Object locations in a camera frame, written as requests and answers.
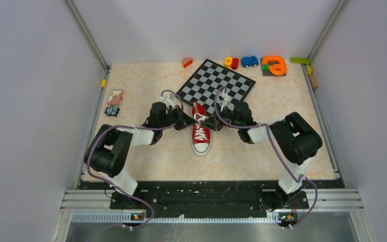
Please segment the red canvas sneaker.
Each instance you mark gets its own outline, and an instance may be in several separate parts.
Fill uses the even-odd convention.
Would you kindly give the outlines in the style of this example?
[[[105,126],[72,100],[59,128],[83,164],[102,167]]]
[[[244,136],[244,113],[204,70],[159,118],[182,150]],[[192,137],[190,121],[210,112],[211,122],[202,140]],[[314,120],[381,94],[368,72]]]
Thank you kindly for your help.
[[[198,156],[205,156],[211,147],[211,132],[209,128],[202,125],[207,119],[204,107],[198,102],[193,103],[192,117],[196,123],[192,127],[191,146]]]

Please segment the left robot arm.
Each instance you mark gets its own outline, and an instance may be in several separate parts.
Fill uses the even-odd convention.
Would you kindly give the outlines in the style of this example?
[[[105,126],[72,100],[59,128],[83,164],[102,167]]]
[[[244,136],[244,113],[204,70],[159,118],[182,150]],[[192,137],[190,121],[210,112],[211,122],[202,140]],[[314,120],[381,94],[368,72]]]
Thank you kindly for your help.
[[[146,121],[139,127],[104,124],[86,150],[84,163],[87,172],[98,172],[99,178],[123,194],[122,202],[127,207],[136,208],[142,200],[136,191],[138,182],[125,168],[130,147],[154,145],[162,138],[165,129],[180,131],[197,123],[182,107],[155,102]]]

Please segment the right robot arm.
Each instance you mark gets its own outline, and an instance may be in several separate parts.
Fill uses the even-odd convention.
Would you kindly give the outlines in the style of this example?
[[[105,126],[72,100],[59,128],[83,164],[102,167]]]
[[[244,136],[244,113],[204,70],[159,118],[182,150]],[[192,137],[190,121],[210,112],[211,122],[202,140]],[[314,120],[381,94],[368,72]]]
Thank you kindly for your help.
[[[282,208],[295,202],[306,169],[323,145],[320,135],[299,113],[292,112],[271,125],[259,124],[253,120],[246,102],[236,103],[233,109],[218,106],[212,116],[200,117],[200,124],[215,131],[224,126],[237,129],[247,144],[270,142],[284,167],[275,194],[276,203]]]

